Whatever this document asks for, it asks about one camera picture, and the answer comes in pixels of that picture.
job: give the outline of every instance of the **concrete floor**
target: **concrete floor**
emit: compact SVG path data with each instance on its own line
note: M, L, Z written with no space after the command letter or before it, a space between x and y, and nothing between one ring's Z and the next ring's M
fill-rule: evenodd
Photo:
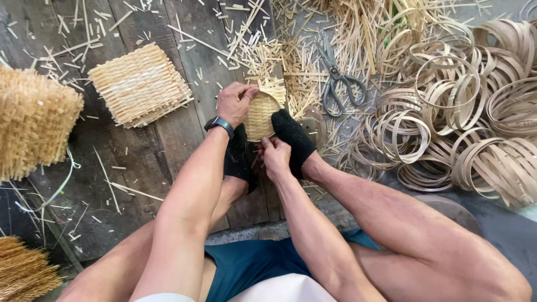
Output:
M518 21L518 13L525 2L526 0L491 0L483 4L493 5L493 7L488 9L490 14L483 12L480 15L474 7L463 7L458 8L457 13L451 15L451 17L459 21L465 21L475 17L468 24L478 25L506 12L508 15L512 13L513 16L511 19ZM412 196L422 195L421 192L408 190L401 185L397 180L395 171L386 173L380 183ZM528 279L534 290L532 301L537 302L537 294L535 293L537 291L537 274L535 274L537 271L537 207L526 209L520 214L517 214L480 197L478 194L460 189L453 189L437 195L460 203L477 218L483 230L484 237L498 248ZM354 221L350 213L331 196L325 195L315 205L341 231L357 227L356 221ZM287 237L289 237L289 231L286 222L277 221L213 233L207 239L206 244L218 245L250 239L280 240ZM62 288L52 291L38 300L55 301Z

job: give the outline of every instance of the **white string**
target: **white string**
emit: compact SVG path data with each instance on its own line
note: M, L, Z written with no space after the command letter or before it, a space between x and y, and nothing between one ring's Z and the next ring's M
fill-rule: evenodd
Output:
M69 156L69 159L71 159L71 169L69 170L69 174L67 175L66 180L63 181L62 185L56 190L56 192L54 194L52 194L52 196L45 203L43 203L40 207L36 208L35 210L30 210L30 209L25 208L24 206L22 206L19 202L15 202L15 204L17 206L19 206L21 210L23 210L25 212L37 212L37 211L40 211L42 208L44 208L48 204L50 204L54 200L54 198L56 198L56 196L58 196L58 194L63 190L63 188L67 184L67 181L71 178L73 168L74 169L80 169L80 167L81 167L81 165L76 163L75 160L72 158L71 150L69 150L69 147L67 147L67 156Z

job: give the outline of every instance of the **woven bamboo tray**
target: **woven bamboo tray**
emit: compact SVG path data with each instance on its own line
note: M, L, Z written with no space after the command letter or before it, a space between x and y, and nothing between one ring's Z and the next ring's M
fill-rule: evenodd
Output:
M271 116L284 107L285 87L260 87L261 92L250 102L250 111L244 121L248 140L258 142L274 135Z

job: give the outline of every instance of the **wristwatch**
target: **wristwatch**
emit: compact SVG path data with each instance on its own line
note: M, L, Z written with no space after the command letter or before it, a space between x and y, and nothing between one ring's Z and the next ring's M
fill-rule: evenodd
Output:
M205 131L209 131L209 129L212 129L216 126L221 126L222 128L226 129L226 131L229 134L229 139L233 138L233 126L228 123L225 119L216 116L212 119L210 119L204 126Z

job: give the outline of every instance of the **foot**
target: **foot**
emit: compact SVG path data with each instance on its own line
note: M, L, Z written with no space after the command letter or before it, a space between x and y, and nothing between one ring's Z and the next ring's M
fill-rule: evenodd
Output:
M246 128L240 124L235 128L233 138L229 140L224 157L224 175L245 180L248 183L248 194L257 186L257 179L252 171L250 150L246 138Z
M272 127L276 136L291 146L291 173L298 179L304 179L301 168L306 159L315 152L315 146L302 126L285 109L272 114Z

